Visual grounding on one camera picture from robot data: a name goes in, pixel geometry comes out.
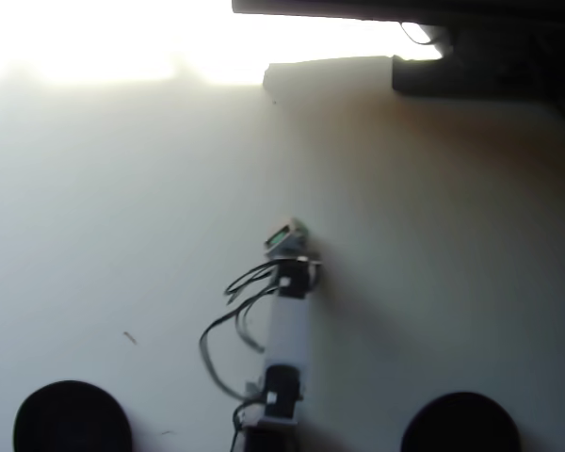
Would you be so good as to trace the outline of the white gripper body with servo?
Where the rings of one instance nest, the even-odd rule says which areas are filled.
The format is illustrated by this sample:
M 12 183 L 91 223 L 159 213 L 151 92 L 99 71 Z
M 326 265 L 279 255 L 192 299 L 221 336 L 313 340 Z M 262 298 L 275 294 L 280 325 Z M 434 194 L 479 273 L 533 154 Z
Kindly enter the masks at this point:
M 320 254 L 310 244 L 310 231 L 297 218 L 288 219 L 264 244 L 265 257 L 272 260 L 319 261 Z

